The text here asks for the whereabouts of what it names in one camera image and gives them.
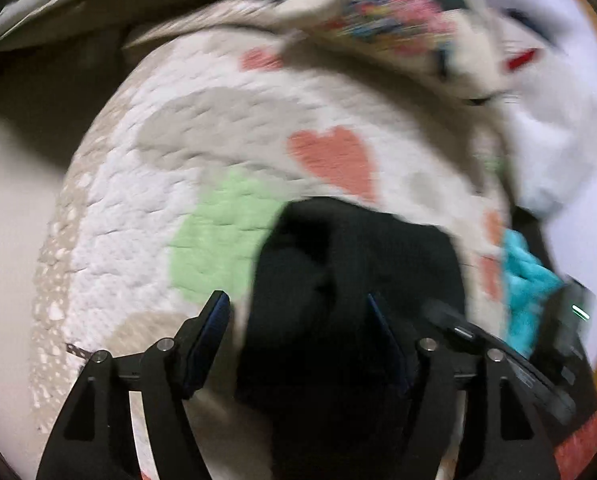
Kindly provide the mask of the white blanket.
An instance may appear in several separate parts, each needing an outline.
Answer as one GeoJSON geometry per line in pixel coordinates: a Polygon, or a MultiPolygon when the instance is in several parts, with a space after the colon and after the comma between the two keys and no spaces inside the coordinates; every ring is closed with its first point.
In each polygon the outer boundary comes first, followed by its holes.
{"type": "Polygon", "coordinates": [[[518,203],[536,214],[559,271],[594,295],[583,341],[597,365],[597,18],[584,0],[486,0],[519,12],[546,40],[512,74],[518,203]]]}

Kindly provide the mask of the patterned heart bedspread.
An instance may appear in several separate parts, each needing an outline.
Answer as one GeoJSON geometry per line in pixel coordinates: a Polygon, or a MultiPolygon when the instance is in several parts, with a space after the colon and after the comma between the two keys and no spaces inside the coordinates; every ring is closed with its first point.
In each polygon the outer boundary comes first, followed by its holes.
{"type": "MultiPolygon", "coordinates": [[[[538,219],[518,203],[512,74],[547,42],[519,14],[494,23],[511,82],[489,105],[494,125],[484,107],[447,105],[404,76],[282,34],[260,0],[195,12],[187,34],[148,54],[86,133],[42,251],[30,385],[44,448],[94,352],[141,353],[222,290],[229,324],[184,410],[207,479],[277,479],[269,426],[236,398],[236,368],[260,250],[298,200],[332,197],[444,231],[466,293],[454,310],[505,341],[504,235],[538,219]]],[[[162,479],[140,393],[129,399],[138,479],[162,479]]],[[[550,442],[557,479],[593,476],[597,411],[550,442]]]]}

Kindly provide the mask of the black pants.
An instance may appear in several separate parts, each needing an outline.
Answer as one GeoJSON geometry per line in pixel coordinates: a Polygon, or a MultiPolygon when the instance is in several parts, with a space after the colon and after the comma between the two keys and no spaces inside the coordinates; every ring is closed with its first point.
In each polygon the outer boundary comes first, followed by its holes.
{"type": "Polygon", "coordinates": [[[236,398],[269,426],[274,478],[402,478],[432,300],[466,307],[441,229],[332,197],[283,207],[236,368],[236,398]]]}

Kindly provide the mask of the white floral pillow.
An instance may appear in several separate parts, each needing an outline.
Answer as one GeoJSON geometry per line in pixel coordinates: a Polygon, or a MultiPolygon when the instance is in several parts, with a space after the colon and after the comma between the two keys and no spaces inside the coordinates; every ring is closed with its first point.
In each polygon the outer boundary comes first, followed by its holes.
{"type": "Polygon", "coordinates": [[[485,0],[282,0],[280,23],[398,70],[446,96],[504,91],[503,46],[485,0]]]}

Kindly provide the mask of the teal cloth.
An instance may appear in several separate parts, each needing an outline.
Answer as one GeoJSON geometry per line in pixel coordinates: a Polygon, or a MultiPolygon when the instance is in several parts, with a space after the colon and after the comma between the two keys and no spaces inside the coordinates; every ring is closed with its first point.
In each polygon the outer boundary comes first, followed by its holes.
{"type": "Polygon", "coordinates": [[[504,250],[503,278],[509,313],[505,341],[528,359],[541,328],[544,302],[563,281],[530,252],[521,233],[507,230],[504,250]]]}

